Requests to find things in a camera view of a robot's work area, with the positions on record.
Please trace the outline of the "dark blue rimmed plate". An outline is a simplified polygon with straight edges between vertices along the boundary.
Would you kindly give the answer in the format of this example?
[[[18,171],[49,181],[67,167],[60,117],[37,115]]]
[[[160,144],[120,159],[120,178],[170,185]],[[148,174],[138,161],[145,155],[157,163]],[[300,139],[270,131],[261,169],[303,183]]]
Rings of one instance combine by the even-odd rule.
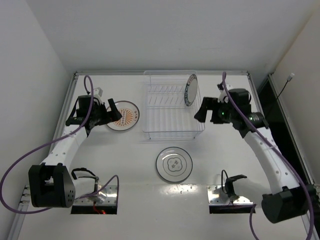
[[[196,74],[191,74],[187,80],[184,90],[184,102],[186,106],[191,106],[196,99],[198,92],[198,78]]]

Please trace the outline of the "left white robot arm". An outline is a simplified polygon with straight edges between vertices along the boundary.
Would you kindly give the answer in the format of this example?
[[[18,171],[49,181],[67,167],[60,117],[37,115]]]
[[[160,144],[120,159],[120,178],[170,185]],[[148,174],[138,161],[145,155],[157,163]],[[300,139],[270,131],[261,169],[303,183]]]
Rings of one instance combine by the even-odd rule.
[[[31,203],[36,208],[69,208],[83,196],[95,195],[98,177],[77,177],[71,170],[72,161],[81,144],[97,126],[122,118],[112,98],[106,107],[96,94],[77,98],[64,131],[52,152],[28,171]]]

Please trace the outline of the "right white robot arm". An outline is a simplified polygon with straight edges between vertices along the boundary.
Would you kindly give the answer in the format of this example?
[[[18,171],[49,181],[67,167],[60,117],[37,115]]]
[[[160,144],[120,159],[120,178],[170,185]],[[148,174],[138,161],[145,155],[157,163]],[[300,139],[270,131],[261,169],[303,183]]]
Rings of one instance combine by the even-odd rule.
[[[247,179],[243,174],[230,176],[223,186],[225,194],[231,199],[238,195],[247,197],[261,206],[273,224],[305,214],[313,218],[314,187],[304,184],[278,146],[272,143],[265,117],[261,112],[252,111],[250,93],[243,88],[222,89],[219,97],[204,97],[194,118],[204,123],[208,111],[212,112],[211,123],[232,124],[239,132],[254,152],[269,184],[269,189],[264,190],[249,181],[241,184],[241,180]]]

